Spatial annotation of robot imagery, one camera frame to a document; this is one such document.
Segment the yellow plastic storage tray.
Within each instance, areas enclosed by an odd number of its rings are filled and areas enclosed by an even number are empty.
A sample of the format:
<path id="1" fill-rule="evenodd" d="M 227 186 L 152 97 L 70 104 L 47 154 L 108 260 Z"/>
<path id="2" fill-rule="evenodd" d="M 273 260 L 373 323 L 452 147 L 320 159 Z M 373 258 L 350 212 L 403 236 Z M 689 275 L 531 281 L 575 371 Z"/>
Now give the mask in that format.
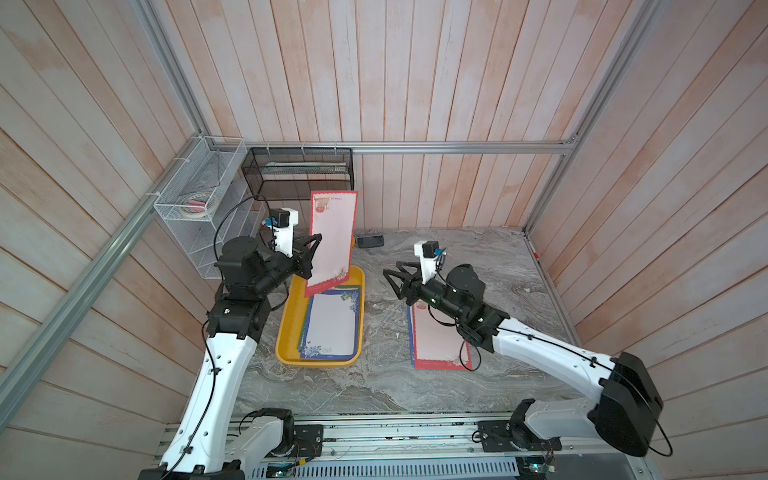
<path id="1" fill-rule="evenodd" d="M 312 296 L 305 296 L 306 281 L 294 277 L 289 289 L 288 300 L 282 314 L 278 340 L 275 347 L 276 357 L 281 363 L 295 367 L 335 368 L 350 366 L 359 358 L 362 350 L 364 325 L 365 274 L 363 270 L 358 266 L 352 266 L 349 279 L 334 288 L 339 286 L 359 286 L 362 288 L 359 350 L 357 355 L 352 360 L 343 362 L 308 361 L 300 358 L 298 342 L 302 333 L 309 299 Z"/>

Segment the red bordered stationery paper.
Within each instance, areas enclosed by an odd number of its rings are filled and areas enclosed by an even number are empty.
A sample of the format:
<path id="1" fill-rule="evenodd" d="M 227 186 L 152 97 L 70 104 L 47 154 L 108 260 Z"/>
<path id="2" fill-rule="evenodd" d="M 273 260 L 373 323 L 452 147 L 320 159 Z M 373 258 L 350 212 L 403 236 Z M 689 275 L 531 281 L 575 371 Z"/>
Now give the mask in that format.
<path id="1" fill-rule="evenodd" d="M 430 309 L 423 301 L 412 307 L 415 364 L 420 370 L 460 371 L 474 369 L 470 346 L 457 332 L 455 320 Z"/>
<path id="2" fill-rule="evenodd" d="M 312 276 L 306 282 L 306 297 L 349 279 L 357 200 L 356 191 L 312 193 L 310 233 L 320 234 L 321 240 L 312 259 Z"/>

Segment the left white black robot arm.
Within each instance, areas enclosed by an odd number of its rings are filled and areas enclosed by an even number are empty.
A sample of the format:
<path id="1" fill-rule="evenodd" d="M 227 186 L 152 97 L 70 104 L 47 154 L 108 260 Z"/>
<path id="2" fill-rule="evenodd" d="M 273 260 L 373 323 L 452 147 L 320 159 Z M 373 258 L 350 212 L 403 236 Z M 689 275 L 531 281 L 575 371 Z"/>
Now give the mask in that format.
<path id="1" fill-rule="evenodd" d="M 275 250 L 263 257 L 249 236 L 228 241 L 216 262 L 223 276 L 202 328 L 205 353 L 173 441 L 160 464 L 142 479 L 251 479 L 269 455 L 294 448 L 293 416 L 286 409 L 258 411 L 255 422 L 228 438 L 236 398 L 272 311 L 268 296 L 292 276 L 308 279 L 321 235 L 293 238 L 277 232 Z"/>

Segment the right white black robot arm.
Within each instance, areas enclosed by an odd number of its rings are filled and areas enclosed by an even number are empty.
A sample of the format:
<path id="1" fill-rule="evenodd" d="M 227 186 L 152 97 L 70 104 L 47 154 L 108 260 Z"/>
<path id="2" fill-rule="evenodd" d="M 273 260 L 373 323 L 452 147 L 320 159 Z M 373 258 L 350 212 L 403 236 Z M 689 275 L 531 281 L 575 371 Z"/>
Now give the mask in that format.
<path id="1" fill-rule="evenodd" d="M 461 264 L 446 278 L 425 278 L 417 262 L 399 262 L 383 275 L 398 299 L 418 301 L 447 315 L 462 339 L 477 351 L 519 360 L 571 386 L 587 403 L 521 402 L 510 431 L 529 449 L 558 437 L 602 439 L 634 457 L 652 452 L 662 432 L 663 401 L 643 361 L 622 352 L 599 354 L 543 334 L 484 299 L 485 284 Z"/>

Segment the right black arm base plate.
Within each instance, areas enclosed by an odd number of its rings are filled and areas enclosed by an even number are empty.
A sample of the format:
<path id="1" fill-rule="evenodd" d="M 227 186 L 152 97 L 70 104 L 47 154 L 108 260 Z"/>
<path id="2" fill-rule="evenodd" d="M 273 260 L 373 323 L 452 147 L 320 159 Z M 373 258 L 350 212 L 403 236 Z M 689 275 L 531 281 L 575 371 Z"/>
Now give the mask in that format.
<path id="1" fill-rule="evenodd" d="M 544 439 L 524 423 L 512 420 L 486 420 L 477 423 L 474 436 L 486 453 L 560 451 L 559 437 Z"/>

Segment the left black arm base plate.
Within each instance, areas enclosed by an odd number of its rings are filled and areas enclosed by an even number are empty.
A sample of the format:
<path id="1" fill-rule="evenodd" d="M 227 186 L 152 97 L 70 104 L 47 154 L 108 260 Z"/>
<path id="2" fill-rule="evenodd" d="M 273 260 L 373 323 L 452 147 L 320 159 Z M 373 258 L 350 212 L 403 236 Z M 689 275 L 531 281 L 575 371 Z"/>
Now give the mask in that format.
<path id="1" fill-rule="evenodd" d="M 307 459 L 323 450 L 324 427 L 321 424 L 294 425 L 288 420 L 262 417 L 240 434 L 242 460 Z"/>

